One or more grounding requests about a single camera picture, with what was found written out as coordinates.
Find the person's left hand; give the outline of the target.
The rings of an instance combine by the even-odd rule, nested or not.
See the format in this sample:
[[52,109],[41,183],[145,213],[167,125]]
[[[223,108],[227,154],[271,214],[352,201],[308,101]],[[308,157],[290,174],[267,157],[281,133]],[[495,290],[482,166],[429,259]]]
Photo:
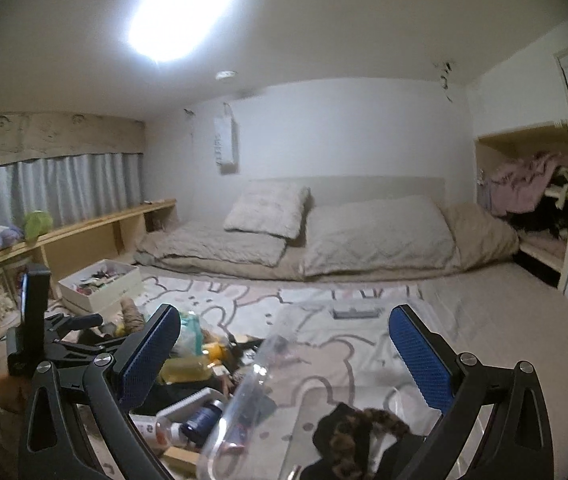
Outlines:
[[25,377],[15,377],[0,373],[0,408],[20,414],[27,406],[31,382]]

